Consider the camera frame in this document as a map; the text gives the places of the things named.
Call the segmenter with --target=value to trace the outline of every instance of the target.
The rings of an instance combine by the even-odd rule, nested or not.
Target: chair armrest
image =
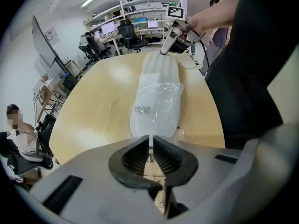
[[[125,47],[129,50],[130,49],[130,41],[132,37],[125,38]]]

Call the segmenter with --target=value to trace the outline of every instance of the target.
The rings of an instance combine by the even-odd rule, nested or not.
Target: clear plastic wrapper
[[[180,82],[145,84],[146,82],[140,80],[132,108],[130,117],[132,135],[171,137],[178,126],[184,85]]]

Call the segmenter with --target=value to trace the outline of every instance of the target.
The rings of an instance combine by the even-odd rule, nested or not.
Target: poster on wall
[[[51,28],[44,33],[45,37],[48,39],[51,45],[54,45],[59,42],[59,37],[56,33],[55,28]]]

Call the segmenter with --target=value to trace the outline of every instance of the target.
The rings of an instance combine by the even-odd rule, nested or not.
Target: computer monitor
[[[114,30],[117,30],[117,27],[119,27],[121,25],[120,22],[117,22],[116,24],[114,24]]]
[[[157,21],[148,21],[148,28],[157,28],[158,22]]]
[[[108,32],[113,32],[113,31],[114,31],[114,21],[102,25],[103,34],[107,34]]]

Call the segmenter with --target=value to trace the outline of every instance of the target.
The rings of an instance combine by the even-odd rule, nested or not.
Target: black slot
[[[43,202],[43,205],[58,215],[82,181],[83,179],[80,177],[68,176],[47,200]]]
[[[221,161],[225,161],[225,162],[229,162],[229,163],[232,163],[232,164],[235,164],[238,159],[235,158],[235,157],[232,157],[232,156],[226,156],[226,155],[223,155],[223,154],[217,154],[215,156],[216,159],[219,159]]]

